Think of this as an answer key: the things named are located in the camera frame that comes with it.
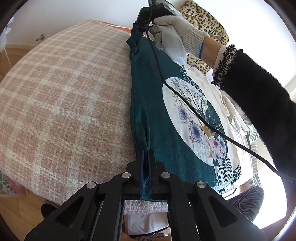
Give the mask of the black fuzzy sleeve forearm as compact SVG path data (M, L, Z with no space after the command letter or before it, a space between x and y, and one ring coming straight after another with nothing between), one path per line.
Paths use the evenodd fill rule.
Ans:
M265 69L242 50L206 37L201 59L213 68L212 83L243 110L281 173L295 177L295 102Z

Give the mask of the white gloved right hand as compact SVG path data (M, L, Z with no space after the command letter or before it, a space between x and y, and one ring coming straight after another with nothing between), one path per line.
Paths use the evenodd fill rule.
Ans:
M176 64L187 63L187 55L200 58L203 40L209 36L179 16L161 16L154 19L156 48L163 50Z

